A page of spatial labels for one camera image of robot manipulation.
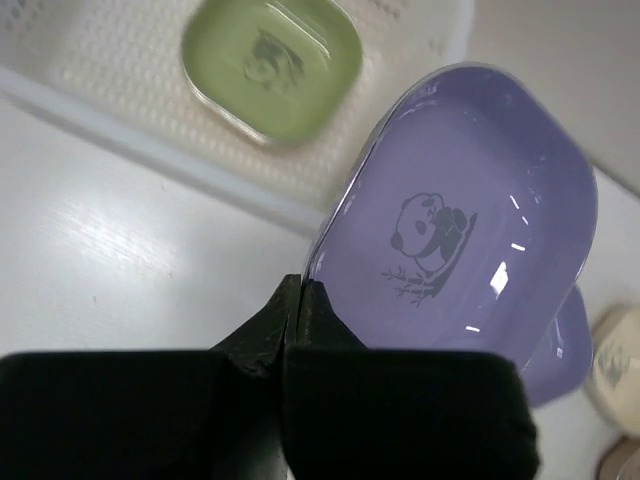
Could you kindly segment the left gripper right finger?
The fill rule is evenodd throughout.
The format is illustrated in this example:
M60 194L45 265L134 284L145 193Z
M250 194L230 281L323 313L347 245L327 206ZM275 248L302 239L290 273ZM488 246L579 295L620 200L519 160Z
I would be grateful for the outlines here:
M540 465L513 363L366 348L316 281L284 345L284 454L298 479L532 479Z

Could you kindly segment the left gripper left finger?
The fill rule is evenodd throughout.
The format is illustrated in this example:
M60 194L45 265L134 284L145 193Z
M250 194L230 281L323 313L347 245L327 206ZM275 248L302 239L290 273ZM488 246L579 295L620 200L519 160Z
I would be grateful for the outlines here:
M5 479L284 479L280 369L300 279L209 349L1 360Z

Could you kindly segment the green plate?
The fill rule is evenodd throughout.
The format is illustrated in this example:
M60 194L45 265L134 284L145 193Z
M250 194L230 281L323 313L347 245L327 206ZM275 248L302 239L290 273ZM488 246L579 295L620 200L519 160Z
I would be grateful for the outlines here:
M201 103L257 142L289 145L330 121L359 76L363 46L334 1L204 1L180 57Z

